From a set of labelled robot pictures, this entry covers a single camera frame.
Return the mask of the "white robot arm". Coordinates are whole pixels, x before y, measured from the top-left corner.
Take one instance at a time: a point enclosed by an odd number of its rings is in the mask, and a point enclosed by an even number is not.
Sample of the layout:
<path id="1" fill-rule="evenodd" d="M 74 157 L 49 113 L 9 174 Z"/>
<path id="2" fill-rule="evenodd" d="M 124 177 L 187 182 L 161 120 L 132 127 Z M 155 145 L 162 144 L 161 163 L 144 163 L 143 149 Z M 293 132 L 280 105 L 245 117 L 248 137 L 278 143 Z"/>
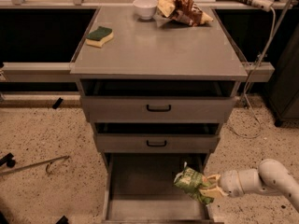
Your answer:
<path id="1" fill-rule="evenodd" d="M 200 193 L 210 198 L 242 197 L 245 194 L 282 195 L 299 212 L 299 183 L 279 161 L 262 160 L 256 169 L 225 171 L 207 178 L 208 188 Z"/>

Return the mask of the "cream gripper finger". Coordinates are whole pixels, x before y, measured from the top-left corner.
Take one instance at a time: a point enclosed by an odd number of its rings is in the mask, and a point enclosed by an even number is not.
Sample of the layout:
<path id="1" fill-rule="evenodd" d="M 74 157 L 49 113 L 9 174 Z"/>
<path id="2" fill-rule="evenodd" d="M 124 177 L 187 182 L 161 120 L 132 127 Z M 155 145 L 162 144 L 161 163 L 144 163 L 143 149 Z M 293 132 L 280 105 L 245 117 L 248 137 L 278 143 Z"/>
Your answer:
<path id="1" fill-rule="evenodd" d="M 218 186 L 200 189 L 200 193 L 209 198 L 222 198 L 227 196 L 227 193 Z"/>
<path id="2" fill-rule="evenodd" d="M 217 183 L 220 180 L 221 176 L 219 174 L 210 175 L 206 177 L 206 181 L 209 183 Z"/>

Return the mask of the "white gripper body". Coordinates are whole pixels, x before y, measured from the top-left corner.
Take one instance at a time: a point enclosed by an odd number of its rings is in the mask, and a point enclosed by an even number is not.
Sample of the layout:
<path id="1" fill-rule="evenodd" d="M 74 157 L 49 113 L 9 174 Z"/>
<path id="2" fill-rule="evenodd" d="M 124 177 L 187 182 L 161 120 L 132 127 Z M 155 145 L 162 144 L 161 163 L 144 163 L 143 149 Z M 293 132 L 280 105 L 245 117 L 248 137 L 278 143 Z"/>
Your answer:
<path id="1" fill-rule="evenodd" d="M 220 187 L 229 197 L 242 197 L 245 192 L 242 189 L 239 173 L 236 170 L 226 171 L 221 174 Z"/>

